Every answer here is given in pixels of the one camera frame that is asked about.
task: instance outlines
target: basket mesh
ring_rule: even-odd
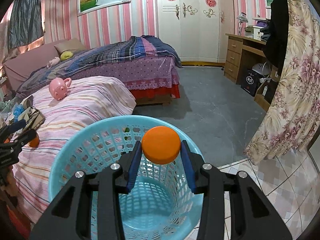
[[[61,188],[78,170],[91,174],[118,162],[123,153],[133,150],[135,142],[141,140],[148,129],[145,126],[128,125],[106,127],[100,132],[89,134],[64,159],[64,169],[59,179]],[[194,197],[187,185],[180,156],[167,165],[158,165],[142,155],[133,190],[129,195],[119,195],[126,239],[175,239],[174,233],[179,227],[186,220],[191,223],[187,218]],[[97,240],[97,198],[98,193],[94,192],[91,214],[93,240]],[[200,213],[201,210],[196,213],[198,219]]]

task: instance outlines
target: yellow-green plush toy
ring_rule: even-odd
[[[73,57],[73,53],[71,51],[65,51],[61,54],[60,60],[64,61],[64,60],[67,60],[68,58],[71,58],[71,57]]]

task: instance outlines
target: yellow trim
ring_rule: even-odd
[[[184,61],[181,62],[183,66],[215,66],[215,67],[222,67],[224,63],[216,63],[216,62],[205,62],[205,61]]]

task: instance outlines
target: floral curtain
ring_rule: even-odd
[[[288,0],[289,34],[272,104],[245,149],[254,165],[308,145],[320,123],[320,26],[304,0]]]

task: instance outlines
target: desk drawer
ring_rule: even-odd
[[[224,71],[227,72],[234,79],[237,79],[239,68],[226,61],[226,64],[224,65]]]
[[[228,49],[241,54],[242,41],[236,41],[229,38]]]
[[[240,60],[241,60],[241,55],[238,53],[235,53],[231,50],[228,50],[227,52],[227,58],[226,60],[230,63],[232,63],[233,65],[239,67],[240,66]]]

